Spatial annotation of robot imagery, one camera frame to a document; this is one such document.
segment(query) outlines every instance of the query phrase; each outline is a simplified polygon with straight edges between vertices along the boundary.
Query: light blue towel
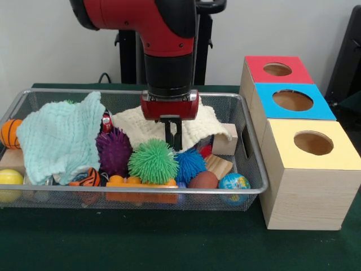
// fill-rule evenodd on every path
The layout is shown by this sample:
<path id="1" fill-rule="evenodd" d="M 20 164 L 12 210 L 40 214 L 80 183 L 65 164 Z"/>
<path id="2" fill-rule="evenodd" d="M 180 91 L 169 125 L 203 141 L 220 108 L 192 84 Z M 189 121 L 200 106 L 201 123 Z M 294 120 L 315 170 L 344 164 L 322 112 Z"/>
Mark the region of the light blue towel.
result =
<path id="1" fill-rule="evenodd" d="M 58 174 L 66 185 L 87 168 L 99 170 L 95 139 L 104 111 L 100 93 L 92 92 L 81 103 L 48 103 L 28 115 L 17 137 L 31 183 L 43 185 Z"/>

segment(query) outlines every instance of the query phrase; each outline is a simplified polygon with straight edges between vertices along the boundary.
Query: table surface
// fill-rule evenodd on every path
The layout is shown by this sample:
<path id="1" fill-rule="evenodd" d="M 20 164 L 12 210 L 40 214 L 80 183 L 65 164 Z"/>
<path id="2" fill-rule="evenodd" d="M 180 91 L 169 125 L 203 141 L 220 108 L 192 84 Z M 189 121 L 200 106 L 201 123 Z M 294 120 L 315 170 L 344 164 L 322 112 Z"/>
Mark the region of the table surface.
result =
<path id="1" fill-rule="evenodd" d="M 199 89 L 238 92 L 237 86 Z M 340 231 L 267 230 L 258 198 L 247 212 L 4 208 L 0 266 L 1 270 L 361 270 L 360 230 L 360 194 Z"/>

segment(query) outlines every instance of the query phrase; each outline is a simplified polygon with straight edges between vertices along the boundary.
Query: blue box lid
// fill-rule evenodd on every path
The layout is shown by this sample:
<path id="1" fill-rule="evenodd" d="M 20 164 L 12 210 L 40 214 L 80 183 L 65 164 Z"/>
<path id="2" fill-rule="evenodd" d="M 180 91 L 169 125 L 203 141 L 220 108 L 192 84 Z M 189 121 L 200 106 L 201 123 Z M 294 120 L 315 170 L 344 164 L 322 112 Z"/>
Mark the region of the blue box lid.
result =
<path id="1" fill-rule="evenodd" d="M 256 89 L 267 118 L 336 120 L 316 85 L 257 83 Z"/>

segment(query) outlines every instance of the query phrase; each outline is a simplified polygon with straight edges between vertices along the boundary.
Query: brown egg-shaped ball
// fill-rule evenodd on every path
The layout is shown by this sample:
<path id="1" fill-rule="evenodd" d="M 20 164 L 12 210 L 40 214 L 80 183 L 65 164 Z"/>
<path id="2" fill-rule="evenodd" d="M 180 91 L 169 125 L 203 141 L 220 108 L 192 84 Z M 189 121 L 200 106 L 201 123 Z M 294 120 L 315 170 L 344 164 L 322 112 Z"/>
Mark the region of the brown egg-shaped ball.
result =
<path id="1" fill-rule="evenodd" d="M 188 188 L 216 189 L 218 188 L 217 176 L 211 171 L 201 172 L 191 180 Z"/>

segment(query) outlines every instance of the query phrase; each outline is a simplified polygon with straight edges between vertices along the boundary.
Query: wire mesh basket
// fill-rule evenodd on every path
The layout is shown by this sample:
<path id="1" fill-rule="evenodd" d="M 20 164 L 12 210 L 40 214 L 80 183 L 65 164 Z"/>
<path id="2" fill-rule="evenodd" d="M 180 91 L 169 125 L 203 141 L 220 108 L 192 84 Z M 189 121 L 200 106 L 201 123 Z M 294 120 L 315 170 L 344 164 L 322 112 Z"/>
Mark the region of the wire mesh basket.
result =
<path id="1" fill-rule="evenodd" d="M 4 117 L 24 119 L 44 104 L 72 100 L 82 101 L 93 90 L 28 89 L 20 93 Z M 113 113 L 140 105 L 139 91 L 101 90 L 102 104 Z M 231 173 L 244 175 L 251 189 L 153 189 L 123 187 L 80 187 L 60 185 L 0 185 L 4 193 L 21 196 L 0 207 L 30 208 L 95 208 L 95 209 L 180 209 L 246 211 L 258 194 L 268 187 L 268 179 L 246 101 L 237 94 L 200 94 L 202 103 L 212 106 L 222 123 L 236 125 L 238 142 L 234 156 L 221 156 L 231 161 Z M 1 157 L 5 147 L 1 146 Z"/>

